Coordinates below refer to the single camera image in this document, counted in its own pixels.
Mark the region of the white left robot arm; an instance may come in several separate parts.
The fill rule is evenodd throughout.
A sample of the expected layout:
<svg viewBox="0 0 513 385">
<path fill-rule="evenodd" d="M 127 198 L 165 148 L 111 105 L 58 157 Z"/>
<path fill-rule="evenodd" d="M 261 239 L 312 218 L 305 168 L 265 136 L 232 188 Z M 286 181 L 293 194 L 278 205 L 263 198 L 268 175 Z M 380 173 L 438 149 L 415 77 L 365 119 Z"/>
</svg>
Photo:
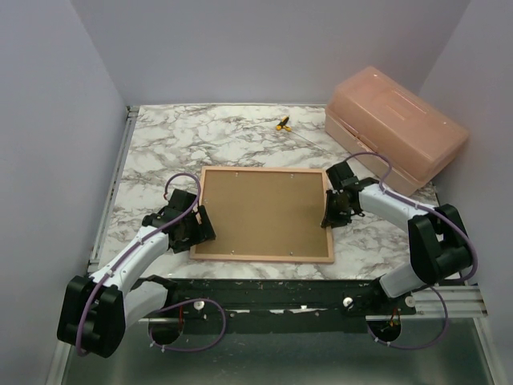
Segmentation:
<svg viewBox="0 0 513 385">
<path fill-rule="evenodd" d="M 67 284 L 57 338 L 78 354 L 111 356 L 126 329 L 144 315 L 176 311 L 178 298 L 163 278 L 143 272 L 167 251 L 182 253 L 215 239 L 206 208 L 197 195 L 176 189 L 167 204 L 145 216 L 135 237 L 114 259 L 89 277 Z"/>
</svg>

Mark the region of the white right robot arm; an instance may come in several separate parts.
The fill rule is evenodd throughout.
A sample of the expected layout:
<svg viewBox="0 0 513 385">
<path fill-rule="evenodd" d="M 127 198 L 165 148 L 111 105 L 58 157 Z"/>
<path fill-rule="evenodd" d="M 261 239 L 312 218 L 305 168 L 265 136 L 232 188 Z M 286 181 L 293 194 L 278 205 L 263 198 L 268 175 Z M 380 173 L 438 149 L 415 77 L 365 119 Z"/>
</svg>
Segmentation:
<svg viewBox="0 0 513 385">
<path fill-rule="evenodd" d="M 408 235 L 409 261 L 373 280 L 360 298 L 345 298 L 344 307 L 387 314 L 402 295 L 474 265 L 475 253 L 454 206 L 423 205 L 372 177 L 360 180 L 346 161 L 328 168 L 326 175 L 332 188 L 326 191 L 323 228 L 343 227 L 355 216 L 372 213 Z"/>
</svg>

